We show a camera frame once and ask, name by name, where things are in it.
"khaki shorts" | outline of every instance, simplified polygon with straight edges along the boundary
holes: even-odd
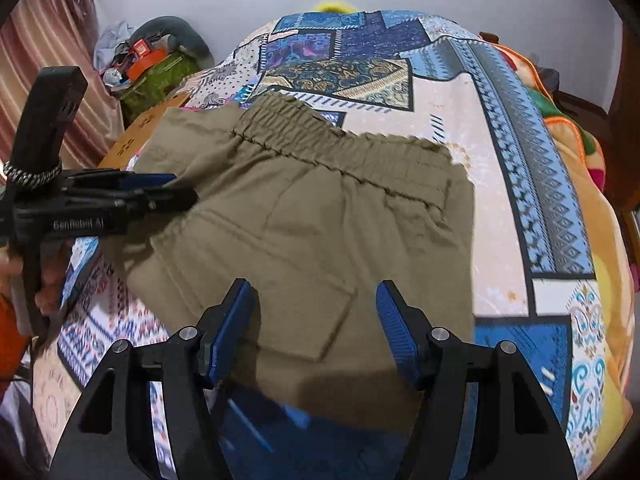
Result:
[[[277,92],[251,108],[167,110],[136,163],[200,201],[105,245],[170,331],[195,324],[236,277],[259,294],[233,377],[284,404],[406,431],[420,396],[378,320],[392,279],[434,325],[472,338],[473,187],[444,146],[356,136]]]

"orange sleeve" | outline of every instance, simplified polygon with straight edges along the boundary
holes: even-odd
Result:
[[[0,378],[13,377],[24,354],[28,338],[18,334],[12,305],[0,296]],[[9,383],[0,383],[0,401]]]

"striped curtain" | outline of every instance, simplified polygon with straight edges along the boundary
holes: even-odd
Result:
[[[0,159],[11,153],[29,90],[45,66],[76,65],[89,86],[61,157],[66,168],[95,167],[123,131],[116,99],[94,70],[94,0],[20,0],[0,28]]]

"elastic waistband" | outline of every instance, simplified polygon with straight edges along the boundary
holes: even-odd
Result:
[[[233,133],[281,155],[444,208],[451,178],[445,146],[417,137],[357,136],[329,124],[292,96],[274,91],[260,95],[242,113]]]

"cardboard box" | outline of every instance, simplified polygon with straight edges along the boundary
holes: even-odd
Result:
[[[141,113],[120,136],[118,142],[109,150],[109,153],[104,156],[98,168],[126,169],[131,157],[134,156],[138,150],[145,145],[145,142],[151,138],[151,135],[153,135],[162,115],[164,115],[164,111],[167,110],[167,108],[182,106],[189,98],[190,95],[187,93],[178,94],[173,99],[160,103],[158,106],[154,106],[146,112]]]

